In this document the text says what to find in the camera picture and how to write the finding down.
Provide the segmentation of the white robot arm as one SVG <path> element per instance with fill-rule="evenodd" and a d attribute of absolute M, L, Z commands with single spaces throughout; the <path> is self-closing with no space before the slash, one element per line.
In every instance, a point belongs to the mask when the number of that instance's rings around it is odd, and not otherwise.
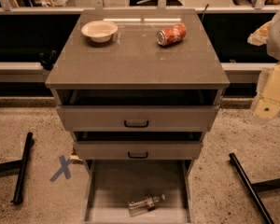
<path fill-rule="evenodd" d="M 274 68 L 263 68 L 260 72 L 257 95 L 251 105 L 253 116 L 267 121 L 280 111 L 280 10 L 251 34 L 247 42 L 254 46 L 265 45 L 267 54 L 277 60 Z"/>

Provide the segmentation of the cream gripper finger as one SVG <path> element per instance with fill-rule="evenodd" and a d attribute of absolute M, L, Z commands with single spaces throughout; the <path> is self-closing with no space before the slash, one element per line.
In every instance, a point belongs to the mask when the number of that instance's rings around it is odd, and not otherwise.
<path fill-rule="evenodd" d="M 254 46 L 262 46 L 266 44 L 270 25 L 271 23 L 269 21 L 261 25 L 260 28 L 249 36 L 247 42 Z"/>
<path fill-rule="evenodd" d="M 268 121 L 280 112 L 280 63 L 259 74 L 251 111 L 255 120 Z"/>

